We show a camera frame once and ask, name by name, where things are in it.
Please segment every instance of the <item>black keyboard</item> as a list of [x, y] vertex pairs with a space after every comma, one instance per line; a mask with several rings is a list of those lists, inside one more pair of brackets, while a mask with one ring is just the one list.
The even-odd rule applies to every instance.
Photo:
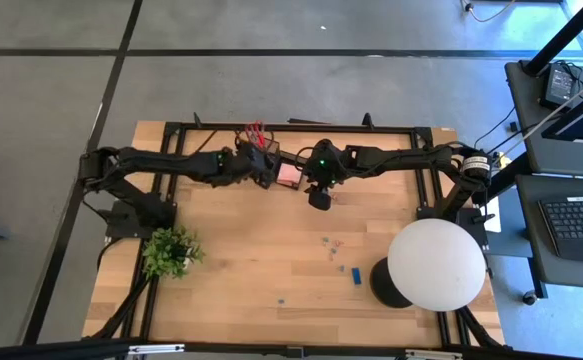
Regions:
[[559, 256], [583, 261], [583, 196], [539, 202]]

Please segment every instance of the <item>small blue object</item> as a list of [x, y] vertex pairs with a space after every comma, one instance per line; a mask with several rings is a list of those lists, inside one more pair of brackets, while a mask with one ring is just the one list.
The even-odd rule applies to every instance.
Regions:
[[353, 268], [351, 269], [351, 273], [353, 274], [353, 283], [356, 285], [362, 284], [362, 278], [360, 277], [360, 269]]

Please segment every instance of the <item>white ball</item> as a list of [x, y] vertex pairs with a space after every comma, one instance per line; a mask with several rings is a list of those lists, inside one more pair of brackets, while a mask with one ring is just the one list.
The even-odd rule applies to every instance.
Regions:
[[480, 247], [460, 226], [440, 219], [407, 225], [389, 247], [389, 274], [400, 293], [432, 311], [469, 304], [484, 284]]

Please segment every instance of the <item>black lamp base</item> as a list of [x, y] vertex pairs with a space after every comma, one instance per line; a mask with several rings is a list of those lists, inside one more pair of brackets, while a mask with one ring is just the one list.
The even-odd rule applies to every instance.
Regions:
[[373, 266], [370, 281], [373, 294], [382, 304], [392, 308], [405, 308], [413, 305], [393, 285], [387, 258], [378, 261]]

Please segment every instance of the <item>white sphere lamp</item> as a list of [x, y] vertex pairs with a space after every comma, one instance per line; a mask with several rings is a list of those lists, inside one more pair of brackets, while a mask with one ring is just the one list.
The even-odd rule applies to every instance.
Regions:
[[452, 311], [478, 295], [485, 272], [482, 251], [466, 230], [446, 220], [424, 219], [396, 235], [389, 256], [373, 267], [370, 282], [387, 306]]

